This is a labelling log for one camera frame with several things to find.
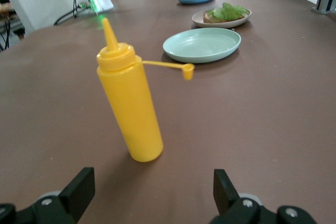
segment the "metal bolt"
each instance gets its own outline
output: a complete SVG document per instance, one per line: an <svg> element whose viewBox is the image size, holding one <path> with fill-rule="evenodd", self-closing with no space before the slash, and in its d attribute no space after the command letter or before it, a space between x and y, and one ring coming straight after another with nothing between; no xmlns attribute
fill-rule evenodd
<svg viewBox="0 0 336 224"><path fill-rule="evenodd" d="M298 212L296 212L296 210L292 208L286 208L285 212L286 214L288 214L290 217L293 217L293 218L298 216Z"/></svg>
<svg viewBox="0 0 336 224"><path fill-rule="evenodd" d="M43 205L43 206L47 206L47 205L49 205L52 201L53 201L52 199L44 199L44 200L42 200L41 205Z"/></svg>
<svg viewBox="0 0 336 224"><path fill-rule="evenodd" d="M249 199L244 199L244 200L243 200L243 205L244 205L245 207L252 207L252 206L253 206L253 202L250 201Z"/></svg>

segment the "bottle nozzle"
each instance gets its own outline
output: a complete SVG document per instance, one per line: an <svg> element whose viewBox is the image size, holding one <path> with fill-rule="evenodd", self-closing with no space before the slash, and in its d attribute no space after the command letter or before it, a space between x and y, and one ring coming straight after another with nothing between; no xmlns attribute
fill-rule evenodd
<svg viewBox="0 0 336 224"><path fill-rule="evenodd" d="M190 81L193 78L195 65L191 63L187 64L178 64L178 63L168 63L168 62L159 62L159 61L141 61L142 64L156 65L169 68L179 68L182 70L184 80Z"/></svg>
<svg viewBox="0 0 336 224"><path fill-rule="evenodd" d="M107 45L107 50L112 51L119 48L119 44L117 38L112 30L110 22L107 18L104 18L103 21L104 33L105 33L105 40Z"/></svg>

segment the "mustard bottle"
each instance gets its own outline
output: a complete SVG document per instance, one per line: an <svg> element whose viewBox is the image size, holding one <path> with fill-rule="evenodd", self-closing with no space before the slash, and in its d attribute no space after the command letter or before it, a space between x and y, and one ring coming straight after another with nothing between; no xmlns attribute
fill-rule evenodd
<svg viewBox="0 0 336 224"><path fill-rule="evenodd" d="M195 66L142 61L133 46L117 41L107 18L102 23L107 46L97 55L97 74L131 157L152 161L161 155L163 142L143 64L180 68L185 80L192 79Z"/></svg>

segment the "brown table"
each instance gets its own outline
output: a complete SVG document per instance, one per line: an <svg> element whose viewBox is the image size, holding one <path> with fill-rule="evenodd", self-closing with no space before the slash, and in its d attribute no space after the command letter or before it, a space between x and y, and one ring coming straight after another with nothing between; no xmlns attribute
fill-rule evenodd
<svg viewBox="0 0 336 224"><path fill-rule="evenodd" d="M305 0L112 1L110 12L38 30L0 54L1 202L23 209L93 166L96 195L80 223L208 223L218 214L213 171L223 168L272 211L295 205L334 222L333 15ZM190 82L146 66L165 149L137 163L96 74L102 18L143 59L172 61L163 42L223 1L252 10L235 29L236 52L197 65Z"/></svg>

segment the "green light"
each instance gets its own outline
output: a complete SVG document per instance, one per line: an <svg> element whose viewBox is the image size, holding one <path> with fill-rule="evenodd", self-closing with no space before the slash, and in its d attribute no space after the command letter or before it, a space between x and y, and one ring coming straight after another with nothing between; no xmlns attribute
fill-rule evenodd
<svg viewBox="0 0 336 224"><path fill-rule="evenodd" d="M92 3L92 9L94 12L100 12L101 11L101 8L99 6L99 3L97 0L91 0L91 3Z"/></svg>

